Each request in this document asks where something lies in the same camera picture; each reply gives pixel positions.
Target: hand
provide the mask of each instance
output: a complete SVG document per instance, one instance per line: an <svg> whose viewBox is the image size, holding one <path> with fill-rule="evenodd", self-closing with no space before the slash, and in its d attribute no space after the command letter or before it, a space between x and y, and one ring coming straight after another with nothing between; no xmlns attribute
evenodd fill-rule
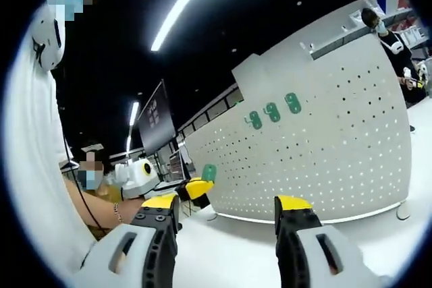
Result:
<svg viewBox="0 0 432 288"><path fill-rule="evenodd" d="M408 90L412 90L414 88L414 84L411 81L405 83Z"/></svg>
<svg viewBox="0 0 432 288"><path fill-rule="evenodd" d="M404 77L398 77L398 81L401 85L404 85L406 83L405 78Z"/></svg>
<svg viewBox="0 0 432 288"><path fill-rule="evenodd" d="M142 198L137 198L119 202L118 211L125 224L132 222L132 219L134 219L144 201Z"/></svg>

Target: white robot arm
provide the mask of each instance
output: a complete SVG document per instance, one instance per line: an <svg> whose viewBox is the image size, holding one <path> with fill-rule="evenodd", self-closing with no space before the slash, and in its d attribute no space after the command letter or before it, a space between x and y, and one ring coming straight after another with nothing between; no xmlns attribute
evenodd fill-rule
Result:
<svg viewBox="0 0 432 288"><path fill-rule="evenodd" d="M429 82L429 72L427 71L427 66L424 61L418 63L418 76L421 80L423 80L426 84Z"/></svg>
<svg viewBox="0 0 432 288"><path fill-rule="evenodd" d="M137 198L151 192L160 182L155 168L148 159L129 165L115 165L115 177L107 178L110 185L123 188L125 198Z"/></svg>

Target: screen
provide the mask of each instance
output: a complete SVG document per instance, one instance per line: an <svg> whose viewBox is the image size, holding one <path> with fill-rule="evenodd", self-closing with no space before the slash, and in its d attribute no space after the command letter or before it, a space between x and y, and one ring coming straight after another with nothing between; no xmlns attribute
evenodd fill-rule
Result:
<svg viewBox="0 0 432 288"><path fill-rule="evenodd" d="M176 136L163 81L159 83L138 118L146 155L152 155Z"/></svg>

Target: pegboard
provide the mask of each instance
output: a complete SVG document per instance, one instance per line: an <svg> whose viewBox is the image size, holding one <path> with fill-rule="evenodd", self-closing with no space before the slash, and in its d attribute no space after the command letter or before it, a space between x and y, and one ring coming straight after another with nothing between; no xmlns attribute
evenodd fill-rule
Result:
<svg viewBox="0 0 432 288"><path fill-rule="evenodd" d="M256 94L186 138L197 170L217 165L209 193L215 211L272 221L273 197L285 194L307 199L330 221L406 199L408 117L392 66L372 36L305 65L291 82L275 83L272 95ZM299 113L288 108L288 93L297 96ZM264 113L267 103L276 105L279 121ZM251 111L261 128L245 122Z"/></svg>

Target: white glove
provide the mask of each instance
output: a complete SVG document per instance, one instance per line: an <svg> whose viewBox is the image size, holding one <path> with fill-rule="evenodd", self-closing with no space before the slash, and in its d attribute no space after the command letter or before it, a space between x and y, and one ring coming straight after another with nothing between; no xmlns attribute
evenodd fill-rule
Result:
<svg viewBox="0 0 432 288"><path fill-rule="evenodd" d="M411 70L409 67L404 68L404 77L405 79L411 79Z"/></svg>

